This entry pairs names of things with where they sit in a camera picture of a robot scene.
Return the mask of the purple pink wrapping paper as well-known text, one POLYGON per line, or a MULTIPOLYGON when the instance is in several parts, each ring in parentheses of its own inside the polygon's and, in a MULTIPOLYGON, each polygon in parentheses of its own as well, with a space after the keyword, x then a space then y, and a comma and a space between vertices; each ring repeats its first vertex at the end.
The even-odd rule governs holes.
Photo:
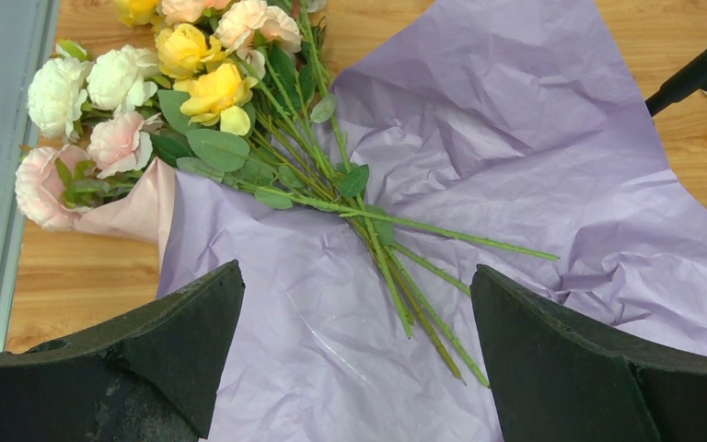
POLYGON ((487 378, 406 333, 346 219, 182 170, 159 294, 228 262, 245 285, 207 441, 507 441, 470 286, 488 265, 619 331, 707 356, 707 210, 680 184, 591 1, 437 1, 333 78, 365 201, 487 378))

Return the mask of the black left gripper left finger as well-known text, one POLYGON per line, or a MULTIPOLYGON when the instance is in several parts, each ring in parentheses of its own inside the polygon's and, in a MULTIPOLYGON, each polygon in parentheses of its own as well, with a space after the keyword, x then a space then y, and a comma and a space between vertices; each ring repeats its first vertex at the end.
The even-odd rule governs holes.
POLYGON ((228 262, 96 326, 0 353, 0 441, 207 437, 244 291, 228 262))

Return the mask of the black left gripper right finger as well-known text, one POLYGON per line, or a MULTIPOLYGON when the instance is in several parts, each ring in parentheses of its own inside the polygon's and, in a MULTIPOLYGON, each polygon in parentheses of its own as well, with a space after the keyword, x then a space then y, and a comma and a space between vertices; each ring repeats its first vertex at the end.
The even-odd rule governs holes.
POLYGON ((507 441, 707 441, 707 356, 619 331, 488 265, 470 286, 507 441))

